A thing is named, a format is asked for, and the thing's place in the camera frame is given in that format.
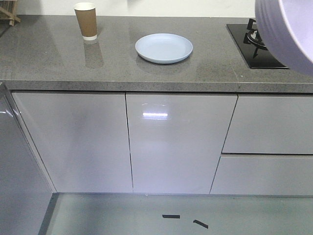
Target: brown paper cup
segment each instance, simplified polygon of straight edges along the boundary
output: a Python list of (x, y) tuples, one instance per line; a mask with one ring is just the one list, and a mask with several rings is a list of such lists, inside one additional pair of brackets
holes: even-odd
[(91, 2), (80, 2), (74, 5), (75, 14), (84, 40), (97, 38), (96, 8)]

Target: plate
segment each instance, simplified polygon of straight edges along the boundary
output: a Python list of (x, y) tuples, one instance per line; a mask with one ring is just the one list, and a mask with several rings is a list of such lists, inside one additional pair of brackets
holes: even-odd
[(179, 35), (150, 34), (140, 38), (135, 45), (138, 54), (153, 63), (172, 64), (186, 59), (192, 52), (192, 43)]
[(312, 0), (256, 0), (257, 27), (270, 53), (292, 70), (313, 75)]

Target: black tape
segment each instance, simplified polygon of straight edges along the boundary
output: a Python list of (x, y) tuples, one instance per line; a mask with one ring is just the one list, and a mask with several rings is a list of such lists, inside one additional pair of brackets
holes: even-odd
[(209, 226), (207, 225), (207, 224), (204, 224), (204, 223), (202, 223), (202, 222), (200, 222), (200, 221), (198, 221), (198, 220), (194, 220), (194, 223), (196, 223), (196, 224), (199, 224), (199, 225), (201, 225), (202, 227), (205, 227), (206, 229), (208, 229), (209, 228)]
[(162, 217), (165, 219), (180, 219), (179, 214), (163, 214)]

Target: gray floor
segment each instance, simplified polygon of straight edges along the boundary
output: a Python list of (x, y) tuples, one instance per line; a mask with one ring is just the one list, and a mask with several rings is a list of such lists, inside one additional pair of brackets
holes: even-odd
[(313, 198), (60, 194), (47, 234), (312, 235)]

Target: white cabinet door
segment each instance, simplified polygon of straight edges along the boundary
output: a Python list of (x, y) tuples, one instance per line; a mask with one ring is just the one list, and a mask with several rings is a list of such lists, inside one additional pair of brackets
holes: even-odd
[(313, 195), (313, 156), (222, 155), (211, 194)]
[(124, 94), (13, 97), (58, 192), (132, 192)]
[(52, 196), (0, 84), (0, 234), (38, 234)]
[(209, 193), (236, 99), (127, 94), (134, 192)]
[(313, 154), (313, 97), (240, 95), (223, 153)]

